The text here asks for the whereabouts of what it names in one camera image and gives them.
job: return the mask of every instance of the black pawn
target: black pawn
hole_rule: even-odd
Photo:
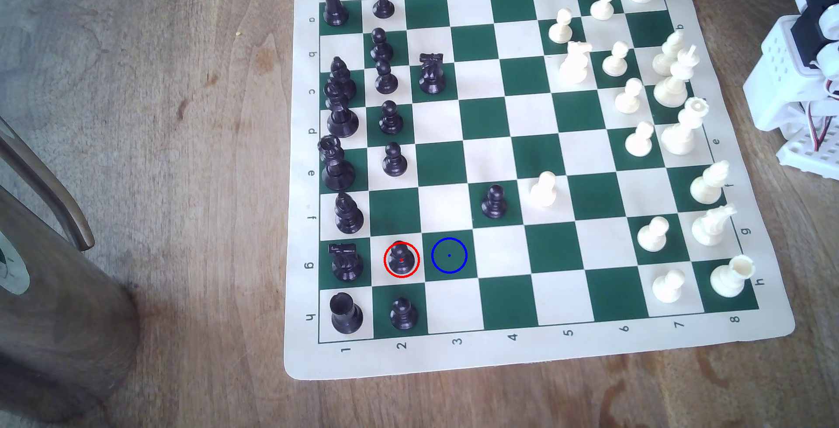
[[[391,177],[399,177],[405,174],[408,169],[408,160],[402,155],[402,148],[395,142],[388,143],[384,147],[384,160],[382,161],[382,168],[384,174]]]
[[[332,326],[339,333],[349,335],[355,333],[362,327],[364,314],[352,301],[350,294],[338,292],[329,299],[329,310],[332,312]]]
[[[348,194],[339,192],[335,197],[335,226],[341,233],[351,235],[364,226],[364,215],[358,204]]]
[[[507,200],[504,199],[504,189],[500,185],[489,187],[487,197],[481,201],[481,211],[492,219],[501,218],[507,213]]]
[[[393,309],[390,311],[390,324],[397,330],[410,330],[420,319],[420,313],[410,300],[399,297],[393,302]]]
[[[382,104],[382,118],[378,121],[378,129],[385,135],[395,135],[402,131],[404,121],[397,112],[396,102],[384,101]]]
[[[390,18],[394,11],[393,2],[390,0],[376,0],[376,3],[372,5],[372,14],[376,18]]]
[[[341,0],[326,0],[326,6],[323,9],[323,21],[329,26],[341,26],[347,23],[350,14],[341,4]]]

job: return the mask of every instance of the green square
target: green square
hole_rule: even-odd
[[[544,171],[565,175],[559,135],[513,136],[518,178],[538,177]]]
[[[463,142],[418,144],[416,155],[420,187],[467,182]]]
[[[455,64],[443,64],[443,74],[446,76],[446,89],[439,94],[426,94],[420,86],[422,66],[411,66],[411,98],[415,104],[421,102],[454,101],[457,98],[457,79]]]
[[[586,281],[594,321],[648,318],[638,268],[589,270]]]
[[[370,234],[405,235],[420,232],[420,192],[417,188],[370,191]]]
[[[347,190],[341,190],[341,192],[347,192],[349,194],[351,192],[367,190],[367,149],[345,149],[344,159],[356,169],[356,179],[352,181],[352,185]],[[320,193],[334,194],[335,190],[331,190],[325,186],[323,180],[320,179],[324,167],[325,165],[320,163],[320,170],[315,171],[320,182]]]
[[[492,187],[494,184],[498,184],[504,188],[504,198],[507,200],[507,213],[498,219],[487,218],[481,211],[481,201],[487,196],[489,187]],[[469,184],[469,202],[472,206],[473,228],[521,225],[523,223],[521,202],[519,200],[519,185],[514,180]]]
[[[330,244],[354,244],[356,253],[362,258],[362,275],[351,282],[344,282],[332,273],[332,255],[329,253]],[[348,289],[351,287],[367,287],[370,285],[370,238],[354,238],[345,240],[331,240],[320,242],[320,257],[318,261],[318,288]]]
[[[409,30],[449,26],[446,0],[405,0],[405,23]]]
[[[507,105],[503,97],[460,101],[463,139],[510,136]]]
[[[536,19],[536,8],[533,0],[490,1],[492,3],[492,18],[496,23]]]
[[[459,240],[460,243],[452,240],[452,238]],[[423,233],[422,247],[426,282],[477,277],[475,241],[472,239],[472,230]],[[457,272],[449,274],[442,272],[441,269],[446,272]]]
[[[542,49],[544,54],[568,54],[568,43],[552,42],[548,37],[548,31],[551,26],[556,24],[556,20],[539,20],[539,32],[542,34]],[[572,22],[568,24],[572,28],[572,39],[569,41],[585,42],[586,34],[582,30],[582,18],[579,16],[572,18]]]
[[[571,223],[528,225],[524,227],[531,272],[582,269],[580,241]]]
[[[402,117],[402,131],[395,135],[385,135],[378,128],[382,118],[382,107],[367,108],[367,146],[386,146],[396,142],[401,146],[414,142],[414,107],[411,104],[396,105],[396,112]]]
[[[411,305],[417,309],[419,318],[416,325],[410,330],[397,330],[390,323],[390,311],[393,309],[393,302],[399,297],[410,300]],[[373,338],[419,337],[428,334],[426,308],[425,284],[384,285],[372,288],[372,315],[365,315],[365,318],[372,318]]]
[[[560,132],[603,130],[603,111],[596,90],[554,94],[556,126]]]
[[[393,47],[393,58],[390,59],[391,66],[407,66],[408,65],[408,32],[407,31],[388,31],[388,44]],[[372,51],[372,37],[364,35],[364,68],[373,69],[376,67],[376,62],[372,60],[370,52]]]
[[[498,59],[493,25],[452,26],[451,46],[455,61]]]
[[[478,279],[484,330],[539,326],[530,275]]]
[[[574,218],[595,219],[625,216],[621,188],[617,174],[589,174],[568,176]]]
[[[362,32],[362,1],[361,0],[341,0],[341,4],[347,9],[350,17],[347,22],[341,26],[329,26],[323,19],[323,10],[326,8],[325,2],[318,4],[318,18],[320,26],[320,36],[325,35],[344,35],[347,33]]]
[[[501,77],[505,95],[543,94],[551,91],[544,58],[512,58],[501,60]]]
[[[627,25],[635,47],[660,47],[675,30],[666,10],[628,13]]]
[[[700,177],[707,168],[708,166],[688,166],[667,169],[670,187],[673,188],[673,198],[676,200],[678,211],[705,211],[726,204],[725,191],[720,194],[719,200],[710,205],[701,204],[690,195],[690,184],[697,177]]]
[[[625,87],[627,80],[641,79],[641,72],[638,70],[638,60],[635,58],[635,50],[630,49],[625,58],[627,71],[624,75],[612,77],[603,71],[603,60],[612,55],[611,51],[598,51],[592,53],[592,66],[594,66],[594,79],[597,81],[598,89],[614,89]]]
[[[737,297],[723,297],[711,287],[711,272],[718,266],[728,265],[729,261],[729,259],[718,259],[717,261],[693,263],[693,273],[697,276],[699,296],[702,299],[702,306],[705,307],[706,313],[758,309],[758,299],[754,296],[751,279],[746,280],[742,292]]]
[[[643,157],[636,157],[626,149],[626,140],[629,135],[635,133],[635,128],[620,128],[617,130],[609,130],[609,145],[612,147],[612,157],[615,159],[615,169],[618,171],[628,171],[632,169],[652,169],[655,167],[664,167],[665,160],[661,157],[661,146],[655,133],[650,138],[653,143],[653,149],[649,154]]]
[[[633,238],[632,242],[633,246],[635,246],[635,256],[638,258],[638,264],[663,264],[665,262],[690,261],[690,256],[687,253],[687,245],[685,244],[685,235],[682,234],[681,224],[679,223],[679,216],[677,214],[662,215],[670,223],[670,228],[667,230],[665,247],[661,248],[660,251],[650,252],[638,244],[638,232],[644,226],[649,225],[650,220],[654,216],[627,217],[629,234]]]

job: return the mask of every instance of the white square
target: white square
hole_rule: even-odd
[[[667,215],[676,213],[676,200],[667,169],[617,171],[617,184],[624,199],[627,216]]]
[[[498,58],[531,58],[543,56],[542,35],[536,20],[495,24]]]
[[[556,12],[567,8],[572,16],[580,17],[580,4],[577,0],[533,0],[536,8],[536,18],[539,20],[555,20]]]
[[[594,321],[586,271],[536,272],[530,279],[540,325]]]
[[[362,326],[349,335],[339,333],[332,326],[332,311],[329,301],[335,294],[343,292],[352,297],[352,303],[361,309],[364,319]],[[351,287],[348,289],[328,289],[320,291],[320,342],[368,340],[372,338],[372,287]]]
[[[483,330],[481,289],[476,278],[425,283],[429,333]]]
[[[515,180],[516,162],[513,141],[509,136],[463,142],[470,184]]]
[[[455,60],[455,50],[451,46],[451,28],[417,28],[408,30],[408,62],[412,66],[419,66],[420,54],[443,54],[444,63]]]
[[[615,160],[606,130],[560,133],[560,147],[566,175],[615,171]]]
[[[455,63],[455,76],[459,99],[490,99],[504,95],[498,59]]]
[[[586,269],[627,268],[638,265],[635,237],[626,218],[582,219],[575,222],[582,265]]]
[[[489,226],[472,230],[477,277],[516,276],[530,273],[524,225]]]
[[[414,248],[408,247],[414,259],[419,262],[419,267],[416,272],[410,277],[399,278],[391,275],[387,269],[384,268],[384,253],[396,241],[404,241]],[[370,260],[371,262],[371,278],[373,287],[380,285],[398,285],[400,283],[419,283],[425,282],[425,261],[423,261],[422,251],[422,235],[420,233],[405,233],[402,235],[386,235],[383,237],[370,237]]]
[[[447,0],[449,4],[449,26],[491,25],[492,3],[490,0]]]
[[[327,35],[320,37],[320,71],[329,72],[332,58],[339,56],[351,71],[364,69],[364,35],[349,33],[346,35]]]
[[[370,195],[366,190],[347,192],[356,201],[358,209],[364,215],[364,225],[351,235],[345,235],[335,225],[335,198],[338,193],[320,196],[320,240],[345,240],[367,238],[370,236]]]
[[[685,283],[682,284],[682,294],[676,302],[666,304],[653,294],[653,283],[658,276],[666,275],[671,269],[679,269],[685,273]],[[644,288],[644,298],[647,301],[649,316],[685,315],[704,313],[705,306],[699,295],[697,276],[693,273],[690,262],[668,262],[666,264],[649,264],[638,266],[641,286]]]
[[[522,220],[525,225],[545,223],[565,223],[574,221],[571,192],[568,189],[568,176],[556,176],[556,200],[547,207],[540,207],[530,200],[530,189],[539,182],[539,178],[519,178],[519,201],[522,207]]]
[[[472,229],[468,184],[419,188],[419,222],[423,233]]]
[[[444,143],[463,139],[458,101],[421,102],[413,105],[414,143]]]
[[[415,188],[419,185],[417,180],[417,152],[413,144],[399,145],[402,149],[402,156],[408,161],[408,168],[398,177],[391,177],[384,174],[382,163],[384,161],[384,146],[369,147],[367,149],[367,189],[369,190],[390,190],[393,188]]]

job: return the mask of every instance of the black chess piece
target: black chess piece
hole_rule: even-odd
[[[489,187],[487,196],[481,200],[481,211],[487,218],[498,219],[507,213],[507,200],[504,198],[504,188],[496,184]]]
[[[387,61],[377,61],[376,71],[378,72],[375,83],[376,90],[384,95],[395,92],[396,88],[399,87],[399,80],[396,79],[395,75],[390,73],[390,63]]]
[[[329,299],[329,310],[332,312],[332,326],[339,333],[350,335],[362,327],[364,314],[352,301],[350,294],[338,292]]]
[[[390,311],[390,324],[397,330],[410,330],[420,319],[420,313],[410,300],[399,297],[393,302],[393,309]]]
[[[326,0],[326,6],[323,9],[323,21],[329,26],[341,26],[347,23],[350,13],[341,0]]]
[[[388,143],[384,147],[384,160],[382,161],[382,168],[384,174],[391,177],[399,177],[405,174],[408,169],[408,160],[402,155],[402,148],[395,142]]]
[[[320,138],[317,149],[320,161],[325,164],[320,173],[323,184],[336,192],[349,188],[356,180],[356,169],[344,159],[341,140],[335,135],[326,135]]]
[[[372,5],[372,14],[376,18],[390,18],[395,10],[390,0],[376,0],[376,3]]]
[[[372,49],[370,57],[373,61],[388,61],[393,59],[393,47],[388,42],[388,34],[382,28],[373,28],[370,33]]]

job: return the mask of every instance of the white pawn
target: white pawn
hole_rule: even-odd
[[[612,47],[612,56],[603,59],[603,72],[612,77],[620,77],[627,71],[627,54],[629,53],[629,45],[626,42],[616,42]]]
[[[720,199],[722,186],[728,178],[728,161],[725,159],[708,166],[701,176],[690,183],[690,196],[701,204],[710,205]]]
[[[666,304],[672,304],[681,297],[681,286],[685,283],[685,273],[680,269],[671,269],[653,281],[653,295]]]
[[[627,136],[624,142],[624,147],[627,153],[635,157],[643,157],[649,154],[653,149],[653,142],[649,138],[653,137],[655,127],[650,122],[640,122],[635,127],[635,133]]]
[[[702,117],[707,114],[708,102],[690,97],[685,102],[685,108],[679,112],[679,122],[666,127],[661,133],[661,144],[678,156],[690,153],[696,144],[693,131],[702,126]]]
[[[746,279],[753,275],[754,261],[741,254],[711,271],[711,288],[723,297],[737,297],[746,286]]]
[[[539,174],[539,182],[530,188],[530,201],[538,207],[551,206],[556,200],[556,176],[551,171]]]
[[[612,6],[612,0],[598,0],[592,4],[589,12],[598,20],[608,20],[615,14],[615,8]]]
[[[569,42],[572,39],[572,11],[567,8],[556,12],[556,23],[548,30],[548,39],[557,44]]]
[[[670,229],[670,223],[663,216],[656,216],[649,225],[645,225],[638,232],[638,245],[650,252],[661,251],[667,243],[665,234]]]
[[[729,216],[737,213],[734,205],[720,205],[718,208],[709,209],[705,215],[693,221],[690,232],[701,245],[715,246],[722,241],[722,232],[725,229]]]

